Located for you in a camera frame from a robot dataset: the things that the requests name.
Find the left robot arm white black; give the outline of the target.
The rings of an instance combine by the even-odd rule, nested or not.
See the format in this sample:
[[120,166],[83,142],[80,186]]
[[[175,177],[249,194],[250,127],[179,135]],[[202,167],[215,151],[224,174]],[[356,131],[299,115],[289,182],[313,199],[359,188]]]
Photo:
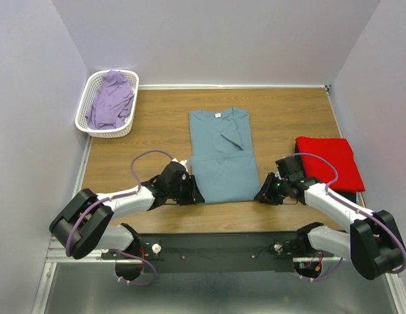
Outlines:
[[128,226],[113,228],[110,222],[153,210],[168,200],[177,205],[205,202],[184,161],[172,160],[161,174],[128,190],[107,194],[95,194],[89,188],[80,190],[50,223],[49,232],[75,260],[95,249],[116,249],[122,257],[132,258],[139,249],[134,231]]

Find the blue-grey t shirt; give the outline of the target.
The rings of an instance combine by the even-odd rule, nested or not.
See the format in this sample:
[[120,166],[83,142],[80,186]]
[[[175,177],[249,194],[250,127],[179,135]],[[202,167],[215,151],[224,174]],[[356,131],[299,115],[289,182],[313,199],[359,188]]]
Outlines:
[[261,189],[249,111],[189,114],[191,166],[206,203],[251,201]]

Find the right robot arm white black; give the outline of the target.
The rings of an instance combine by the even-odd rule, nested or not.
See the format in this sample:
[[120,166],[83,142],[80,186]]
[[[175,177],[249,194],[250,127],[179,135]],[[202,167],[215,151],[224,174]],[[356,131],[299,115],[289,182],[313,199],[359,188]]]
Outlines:
[[269,173],[255,201],[281,205],[286,198],[313,207],[334,220],[343,229],[332,230],[313,222],[297,230],[288,244],[275,242],[277,254],[310,256],[325,251],[351,261],[365,279],[373,280],[386,273],[397,274],[406,269],[406,248],[394,217],[387,211],[372,211],[341,196],[331,189],[339,174],[324,183],[308,177],[300,163],[300,153],[276,160],[277,171]]

